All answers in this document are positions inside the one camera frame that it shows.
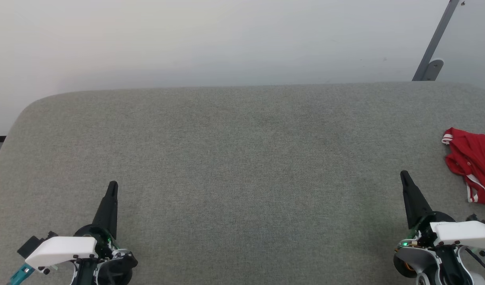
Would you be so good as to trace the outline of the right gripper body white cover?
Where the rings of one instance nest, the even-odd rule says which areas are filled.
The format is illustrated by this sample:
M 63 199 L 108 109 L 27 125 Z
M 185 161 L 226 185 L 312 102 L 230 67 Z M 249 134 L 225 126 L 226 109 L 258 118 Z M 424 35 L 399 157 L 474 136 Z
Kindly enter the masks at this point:
M 452 250 L 454 255 L 462 247 L 485 251 L 485 223 L 479 220 L 449 221 L 450 216 L 433 211 L 412 226 L 407 238 L 398 242 L 394 250 L 400 258 L 412 254 L 438 257 L 438 251 Z

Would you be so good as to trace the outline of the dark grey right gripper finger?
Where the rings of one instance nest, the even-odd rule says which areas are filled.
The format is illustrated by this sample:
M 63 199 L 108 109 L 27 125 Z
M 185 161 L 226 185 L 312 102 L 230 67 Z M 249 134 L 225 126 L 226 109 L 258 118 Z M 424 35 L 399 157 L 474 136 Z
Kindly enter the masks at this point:
M 402 170 L 400 172 L 400 180 L 408 228 L 421 231 L 429 229 L 430 222 L 434 217 L 434 211 L 408 171 Z

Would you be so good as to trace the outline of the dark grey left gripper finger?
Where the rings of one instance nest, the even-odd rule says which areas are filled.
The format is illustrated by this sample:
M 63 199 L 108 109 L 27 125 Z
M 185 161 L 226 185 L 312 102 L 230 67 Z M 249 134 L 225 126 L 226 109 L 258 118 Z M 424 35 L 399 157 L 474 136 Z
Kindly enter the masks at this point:
M 113 238 L 117 238 L 117 219 L 118 183 L 116 181 L 110 181 L 92 224 L 106 229 Z

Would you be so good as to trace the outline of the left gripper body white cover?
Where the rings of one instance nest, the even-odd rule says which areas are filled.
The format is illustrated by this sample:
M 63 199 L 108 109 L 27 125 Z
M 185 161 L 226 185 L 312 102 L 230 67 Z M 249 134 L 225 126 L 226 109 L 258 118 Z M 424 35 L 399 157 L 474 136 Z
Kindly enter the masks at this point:
M 84 271 L 94 276 L 127 276 L 139 264 L 132 251 L 117 245 L 108 229 L 96 225 L 83 226 L 74 236 L 50 232 L 32 246 L 25 262 L 39 271 L 73 262 L 77 276 Z

